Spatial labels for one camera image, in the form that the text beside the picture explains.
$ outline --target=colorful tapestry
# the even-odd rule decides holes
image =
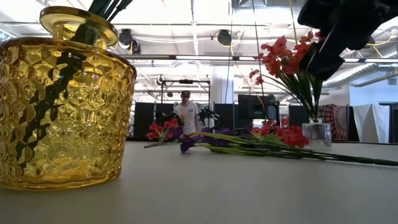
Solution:
[[[324,105],[320,107],[320,112],[323,122],[330,123],[332,140],[347,140],[347,107],[338,105]]]

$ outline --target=desk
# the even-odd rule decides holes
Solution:
[[[127,142],[113,182],[84,189],[0,189],[4,224],[398,222],[398,168],[213,154]],[[398,160],[398,146],[334,144],[333,153]]]

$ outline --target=ceiling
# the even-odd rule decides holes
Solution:
[[[241,0],[232,0],[236,4]],[[50,37],[50,34],[39,24],[39,13],[46,6],[71,6],[87,10],[92,0],[0,0],[0,25],[10,30],[15,36]],[[132,29],[133,36],[139,41],[142,54],[159,55],[224,55],[253,56],[257,54],[258,44],[273,43],[276,38],[284,35],[290,47],[294,46],[294,29],[289,7],[289,0],[255,0],[255,15],[252,7],[242,6],[231,8],[231,0],[133,0],[126,10],[120,12],[112,21],[121,29]],[[293,1],[293,13],[297,18],[304,0]],[[390,39],[392,30],[398,24],[395,18],[386,22],[373,33],[376,43]],[[233,37],[231,52],[229,47],[221,46],[214,38],[220,29],[228,29]],[[296,24],[297,37],[310,31],[308,27]],[[377,46],[379,51],[396,44],[392,39],[386,44]],[[117,54],[128,54],[120,46],[109,50]],[[368,57],[376,55],[374,48],[359,52],[345,51],[344,57]],[[168,80],[193,79],[209,80],[212,67],[216,64],[199,61],[166,61],[166,60],[134,60],[131,61],[138,69],[134,98],[139,101],[154,101],[154,96],[144,93],[145,90],[158,90],[156,78],[162,75]],[[233,62],[234,89],[249,91],[254,87],[253,80],[248,78],[251,69],[258,65],[236,66]],[[344,64],[345,67],[355,66],[354,63]],[[169,87],[179,90],[185,87]],[[192,85],[189,89],[203,91],[206,87]],[[272,85],[264,85],[264,91],[281,91]],[[206,93],[192,95],[193,100],[206,100]],[[178,94],[169,97],[178,101]]]

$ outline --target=textured glass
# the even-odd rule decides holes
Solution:
[[[308,139],[307,149],[331,149],[331,129],[329,123],[322,123],[318,118],[315,123],[310,119],[309,123],[303,124],[303,135]]]
[[[0,185],[64,189],[117,177],[134,67],[56,39],[9,40],[0,53]]]

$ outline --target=white t-shirt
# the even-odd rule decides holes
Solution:
[[[187,106],[183,106],[180,103],[174,108],[174,113],[184,122],[183,131],[185,133],[192,133],[197,130],[195,120],[197,119],[199,110],[196,103],[189,101]]]

